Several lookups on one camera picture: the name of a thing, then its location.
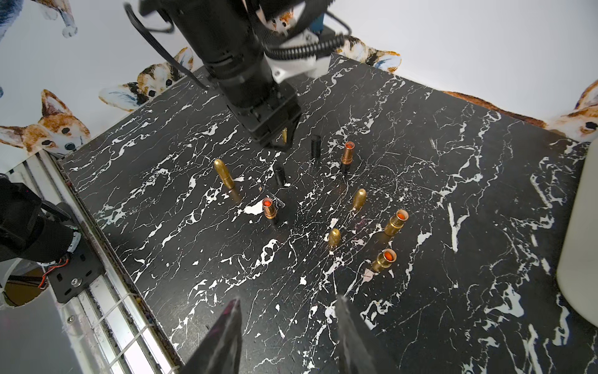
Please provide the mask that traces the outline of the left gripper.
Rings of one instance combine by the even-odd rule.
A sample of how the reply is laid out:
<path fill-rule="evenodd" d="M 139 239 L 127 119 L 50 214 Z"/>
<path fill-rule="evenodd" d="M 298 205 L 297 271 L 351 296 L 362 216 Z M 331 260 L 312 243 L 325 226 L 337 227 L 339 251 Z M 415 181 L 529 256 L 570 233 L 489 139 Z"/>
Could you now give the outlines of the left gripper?
<path fill-rule="evenodd" d="M 227 103 L 235 118 L 262 148 L 289 150 L 301 119 L 297 91 L 288 82 L 275 85 L 260 104 L 240 108 Z"/>

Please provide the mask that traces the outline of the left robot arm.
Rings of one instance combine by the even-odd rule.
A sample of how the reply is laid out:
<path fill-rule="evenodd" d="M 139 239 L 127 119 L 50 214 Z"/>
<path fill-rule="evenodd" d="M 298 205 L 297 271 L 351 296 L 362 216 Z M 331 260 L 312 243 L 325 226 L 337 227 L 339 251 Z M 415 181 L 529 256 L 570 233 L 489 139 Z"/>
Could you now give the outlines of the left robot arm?
<path fill-rule="evenodd" d="M 289 151 L 301 116 L 296 90 L 288 79 L 327 73 L 330 57 L 350 37 L 324 26 L 333 18 L 330 1 L 141 1 L 135 11 L 124 9 L 130 23 L 153 49 L 188 76 L 196 87 L 209 90 L 189 69 L 176 62 L 157 41 L 154 29 L 139 16 L 157 12 L 180 31 L 202 60 L 212 86 L 224 95 L 227 107 L 252 139 L 263 148 Z M 274 31 L 267 22 L 303 7 L 295 25 Z"/>

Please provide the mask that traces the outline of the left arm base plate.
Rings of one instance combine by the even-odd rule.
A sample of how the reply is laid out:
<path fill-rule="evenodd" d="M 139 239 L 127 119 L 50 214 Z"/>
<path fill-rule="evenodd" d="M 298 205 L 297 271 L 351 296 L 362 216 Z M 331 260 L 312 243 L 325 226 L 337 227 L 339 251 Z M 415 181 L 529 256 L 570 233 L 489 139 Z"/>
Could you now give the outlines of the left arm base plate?
<path fill-rule="evenodd" d="M 81 294 L 104 273 L 104 264 L 89 241 L 83 237 L 68 263 L 51 271 L 47 280 L 58 303 L 66 304 Z"/>

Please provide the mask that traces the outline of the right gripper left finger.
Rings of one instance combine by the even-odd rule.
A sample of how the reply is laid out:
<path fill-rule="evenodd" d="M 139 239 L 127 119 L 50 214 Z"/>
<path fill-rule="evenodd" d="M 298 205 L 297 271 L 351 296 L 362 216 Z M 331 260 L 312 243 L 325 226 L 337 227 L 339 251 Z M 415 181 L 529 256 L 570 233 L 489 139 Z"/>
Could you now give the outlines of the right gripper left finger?
<path fill-rule="evenodd" d="M 239 373 L 242 352 L 241 300 L 231 300 L 180 373 Z"/>

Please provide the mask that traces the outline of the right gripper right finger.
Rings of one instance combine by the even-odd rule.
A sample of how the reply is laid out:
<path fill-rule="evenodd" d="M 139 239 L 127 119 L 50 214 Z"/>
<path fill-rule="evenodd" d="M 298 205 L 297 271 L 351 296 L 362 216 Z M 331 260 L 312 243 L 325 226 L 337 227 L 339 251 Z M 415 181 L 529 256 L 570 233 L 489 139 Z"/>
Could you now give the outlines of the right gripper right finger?
<path fill-rule="evenodd" d="M 339 373 L 399 373 L 385 346 L 345 296 L 336 296 Z"/>

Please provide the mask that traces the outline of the black lipstick cap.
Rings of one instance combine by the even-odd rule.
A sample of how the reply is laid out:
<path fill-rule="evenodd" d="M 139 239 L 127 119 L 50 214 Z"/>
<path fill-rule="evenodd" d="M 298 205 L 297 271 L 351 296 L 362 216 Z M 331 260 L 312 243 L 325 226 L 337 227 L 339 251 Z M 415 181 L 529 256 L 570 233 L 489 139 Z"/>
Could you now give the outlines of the black lipstick cap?
<path fill-rule="evenodd" d="M 286 181 L 286 172 L 282 164 L 275 162 L 273 165 L 273 175 L 276 181 L 276 184 L 279 187 L 285 187 Z"/>
<path fill-rule="evenodd" d="M 311 137 L 311 159 L 319 160 L 321 157 L 322 138 L 319 135 Z"/>

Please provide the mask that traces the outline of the gold bullet lipstick cap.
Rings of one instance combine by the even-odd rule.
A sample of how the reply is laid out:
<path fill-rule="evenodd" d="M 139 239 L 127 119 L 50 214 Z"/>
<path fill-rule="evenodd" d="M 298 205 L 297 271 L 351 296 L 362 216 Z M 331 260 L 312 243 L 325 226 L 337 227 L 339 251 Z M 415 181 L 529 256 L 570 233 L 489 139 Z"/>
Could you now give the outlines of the gold bullet lipstick cap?
<path fill-rule="evenodd" d="M 365 189 L 359 189 L 356 191 L 353 202 L 352 202 L 352 210 L 359 211 L 364 206 L 367 200 L 367 191 Z"/>

